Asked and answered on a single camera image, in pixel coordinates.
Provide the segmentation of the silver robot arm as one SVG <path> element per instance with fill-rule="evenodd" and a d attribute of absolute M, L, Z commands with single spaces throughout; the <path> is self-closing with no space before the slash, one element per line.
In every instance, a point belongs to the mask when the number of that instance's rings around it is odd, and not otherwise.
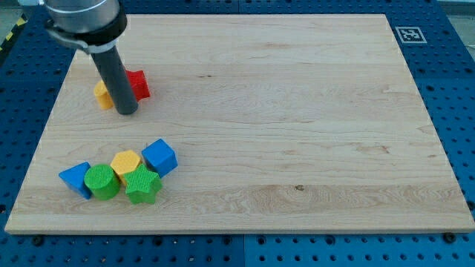
<path fill-rule="evenodd" d="M 127 27 L 118 0 L 17 0 L 23 7 L 40 6 L 50 18 L 45 30 L 59 44 L 87 54 L 115 47 Z"/>

